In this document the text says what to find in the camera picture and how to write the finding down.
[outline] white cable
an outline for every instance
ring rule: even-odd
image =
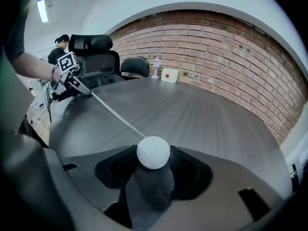
[[[137,130],[136,128],[134,128],[127,120],[125,120],[122,116],[120,116],[117,112],[115,112],[112,108],[110,108],[108,106],[108,104],[106,104],[103,100],[101,100],[94,92],[91,93],[102,105],[104,105],[106,107],[107,110],[109,110],[112,114],[114,114],[117,118],[119,118],[122,122],[124,122],[127,126],[129,126],[131,129],[133,129],[134,131],[136,131],[137,133],[139,133],[141,136],[143,136],[144,138],[146,138],[146,136],[141,133],[139,130]]]

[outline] ceiling light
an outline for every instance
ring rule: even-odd
[[[38,7],[38,12],[42,20],[42,23],[48,22],[48,17],[47,17],[46,7],[45,7],[45,0],[37,1],[37,7]]]

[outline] woman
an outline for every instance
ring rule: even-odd
[[[48,56],[48,63],[56,65],[57,59],[65,54],[64,50],[68,45],[69,36],[67,34],[63,34],[62,36],[57,38],[54,42],[57,42],[57,46],[50,52]]]

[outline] black slot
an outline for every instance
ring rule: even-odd
[[[270,208],[254,189],[243,189],[238,193],[255,221],[260,220],[270,211]]]
[[[76,168],[78,166],[76,164],[66,164],[66,165],[63,165],[62,167],[63,167],[64,171],[68,171],[68,170]]]

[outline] small white box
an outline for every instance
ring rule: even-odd
[[[175,83],[178,79],[179,71],[171,68],[164,68],[162,72],[162,81]]]

